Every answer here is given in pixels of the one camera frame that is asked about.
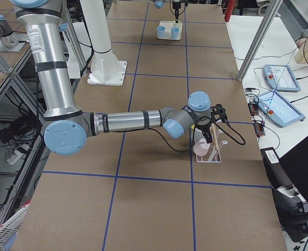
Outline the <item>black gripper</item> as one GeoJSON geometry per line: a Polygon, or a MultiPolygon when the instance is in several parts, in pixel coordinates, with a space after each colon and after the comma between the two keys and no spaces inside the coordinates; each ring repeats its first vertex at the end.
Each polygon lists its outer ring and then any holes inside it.
{"type": "Polygon", "coordinates": [[[182,4],[187,4],[187,0],[172,0],[172,8],[174,9],[175,22],[179,22],[180,8],[182,4]]]}
{"type": "Polygon", "coordinates": [[[197,129],[202,131],[204,138],[206,139],[207,143],[212,143],[212,135],[210,132],[212,121],[209,117],[201,117],[200,121],[197,123],[197,129]]]}

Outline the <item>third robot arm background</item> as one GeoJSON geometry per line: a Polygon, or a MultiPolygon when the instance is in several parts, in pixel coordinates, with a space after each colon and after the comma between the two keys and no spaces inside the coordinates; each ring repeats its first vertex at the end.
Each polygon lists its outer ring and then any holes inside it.
{"type": "Polygon", "coordinates": [[[0,14],[0,51],[19,52],[26,42],[27,36],[15,33],[6,18],[0,14]]]}

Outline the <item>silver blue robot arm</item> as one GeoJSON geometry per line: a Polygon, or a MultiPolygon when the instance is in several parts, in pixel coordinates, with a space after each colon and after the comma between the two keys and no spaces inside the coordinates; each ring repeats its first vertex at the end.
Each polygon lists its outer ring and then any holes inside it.
{"type": "Polygon", "coordinates": [[[26,28],[47,106],[44,142],[51,151],[71,155],[81,150],[91,136],[157,127],[176,139],[195,126],[208,143],[212,142],[210,98],[205,92],[192,93],[187,105],[179,110],[83,112],[74,100],[59,34],[66,2],[13,1],[13,5],[18,21],[26,28]]]}
{"type": "MultiPolygon", "coordinates": [[[[165,5],[165,0],[153,0],[154,6],[162,9],[165,5]]],[[[179,16],[185,11],[188,6],[187,0],[172,0],[169,1],[170,11],[175,17],[175,23],[179,23],[179,16]]]]}

